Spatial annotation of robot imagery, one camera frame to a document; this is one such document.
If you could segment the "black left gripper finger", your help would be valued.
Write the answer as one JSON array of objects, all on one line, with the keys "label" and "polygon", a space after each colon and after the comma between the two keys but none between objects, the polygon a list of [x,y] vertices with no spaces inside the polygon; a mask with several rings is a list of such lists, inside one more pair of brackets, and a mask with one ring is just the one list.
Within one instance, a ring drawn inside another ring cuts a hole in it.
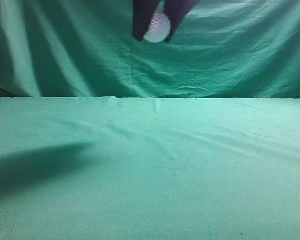
[{"label": "black left gripper finger", "polygon": [[166,0],[164,14],[170,21],[170,33],[164,40],[169,43],[187,14],[199,3],[199,0]]}]

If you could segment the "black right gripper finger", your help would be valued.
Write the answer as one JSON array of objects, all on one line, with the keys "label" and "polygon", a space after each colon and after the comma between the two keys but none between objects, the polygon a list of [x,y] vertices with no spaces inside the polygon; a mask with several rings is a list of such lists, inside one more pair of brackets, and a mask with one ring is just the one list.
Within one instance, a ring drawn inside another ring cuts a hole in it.
[{"label": "black right gripper finger", "polygon": [[132,36],[139,42],[144,39],[160,0],[133,0]]}]

